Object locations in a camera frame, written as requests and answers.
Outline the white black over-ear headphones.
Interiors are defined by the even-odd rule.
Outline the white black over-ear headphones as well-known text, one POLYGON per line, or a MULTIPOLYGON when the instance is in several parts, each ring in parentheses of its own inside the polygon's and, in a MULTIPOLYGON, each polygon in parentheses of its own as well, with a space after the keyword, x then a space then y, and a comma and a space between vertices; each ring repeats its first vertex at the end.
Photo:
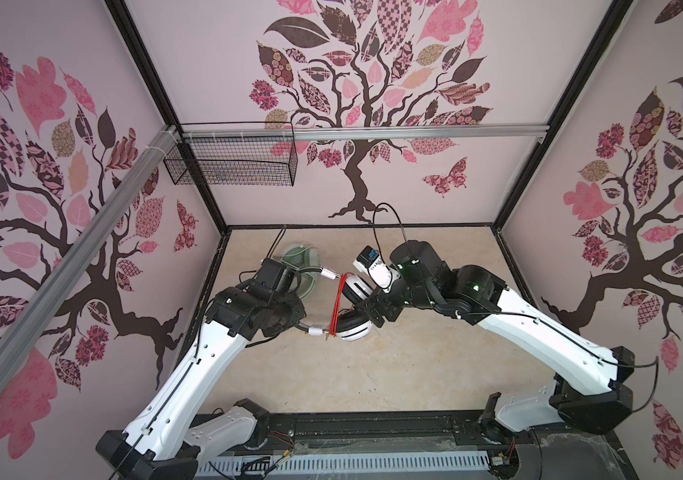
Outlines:
POLYGON ((333 312, 327 326, 299 322, 296 328, 310 336, 327 335, 347 342, 367 336, 373 329, 373 324, 363 311, 363 302, 373 294, 373 288, 363 278, 351 272, 339 275, 321 267, 310 268, 310 271, 318 271, 321 277, 339 281, 333 312))

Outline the mint green over-ear headphones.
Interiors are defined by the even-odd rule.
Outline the mint green over-ear headphones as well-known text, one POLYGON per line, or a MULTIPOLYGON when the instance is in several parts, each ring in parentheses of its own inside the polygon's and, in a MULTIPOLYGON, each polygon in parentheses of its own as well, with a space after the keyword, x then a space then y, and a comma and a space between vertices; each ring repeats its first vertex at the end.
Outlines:
POLYGON ((305 244, 291 244, 283 251, 281 261, 295 270, 301 270, 297 295, 301 300, 307 300, 315 292, 320 277, 318 271, 310 271, 310 268, 320 266, 318 249, 305 244))

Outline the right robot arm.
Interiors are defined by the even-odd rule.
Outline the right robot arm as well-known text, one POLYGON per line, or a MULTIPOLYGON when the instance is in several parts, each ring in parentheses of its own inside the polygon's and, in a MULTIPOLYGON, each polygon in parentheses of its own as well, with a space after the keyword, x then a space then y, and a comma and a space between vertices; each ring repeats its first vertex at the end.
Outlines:
POLYGON ((637 369, 631 350, 586 340, 489 270, 450 268, 431 244, 415 240, 397 246, 387 261, 367 246, 353 265, 375 284, 355 302, 355 311, 370 324, 393 322, 407 308, 433 311, 497 334, 553 370, 553 381, 533 394, 489 396, 481 421, 490 434, 557 423, 605 434, 635 411, 625 384, 637 369))

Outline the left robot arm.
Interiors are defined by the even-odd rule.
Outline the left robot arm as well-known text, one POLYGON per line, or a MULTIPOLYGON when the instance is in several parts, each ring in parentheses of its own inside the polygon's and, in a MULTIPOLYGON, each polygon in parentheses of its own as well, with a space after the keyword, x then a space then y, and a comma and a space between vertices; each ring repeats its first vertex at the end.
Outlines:
POLYGON ((255 334, 275 338, 305 316, 300 274, 265 258, 253 278, 218 292, 198 336, 153 400, 96 446, 114 479, 191 479, 198 464, 230 448, 261 444, 266 410, 241 400, 215 418, 196 416, 225 369, 255 334))

